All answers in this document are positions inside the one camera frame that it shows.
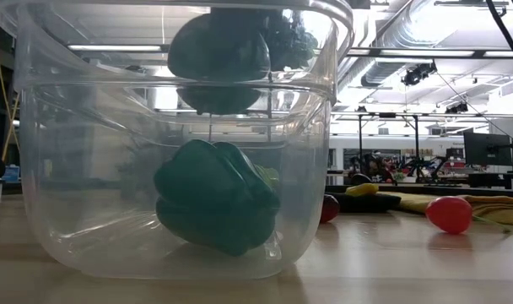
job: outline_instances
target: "exposed duct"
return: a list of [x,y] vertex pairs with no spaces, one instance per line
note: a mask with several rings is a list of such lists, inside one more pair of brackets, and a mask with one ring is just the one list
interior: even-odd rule
[[[451,35],[455,22],[446,17],[448,9],[435,6],[436,0],[413,0],[396,21],[373,43],[382,48],[433,47]],[[404,68],[407,62],[377,62],[373,58],[359,59],[348,71],[346,85],[378,87]]]

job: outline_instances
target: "table surface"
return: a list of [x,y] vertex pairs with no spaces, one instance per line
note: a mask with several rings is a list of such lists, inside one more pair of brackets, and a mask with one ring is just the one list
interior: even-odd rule
[[321,225],[296,265],[268,279],[99,279],[50,258],[20,197],[4,197],[0,303],[513,303],[513,234],[477,223],[450,236],[414,214],[349,214]]

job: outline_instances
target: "yellow fabric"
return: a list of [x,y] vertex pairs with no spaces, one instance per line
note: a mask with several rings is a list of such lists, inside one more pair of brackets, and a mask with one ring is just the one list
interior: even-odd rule
[[[417,213],[425,213],[427,205],[438,198],[434,195],[407,193],[384,193],[401,197],[400,208]],[[513,225],[513,198],[508,197],[476,197],[462,195],[472,205],[472,213],[487,220],[500,224]]]

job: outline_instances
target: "plastic bin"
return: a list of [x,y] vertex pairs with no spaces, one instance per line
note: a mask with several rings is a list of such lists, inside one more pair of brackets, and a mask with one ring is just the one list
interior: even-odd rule
[[24,200],[86,274],[251,279],[311,243],[343,1],[0,0]]

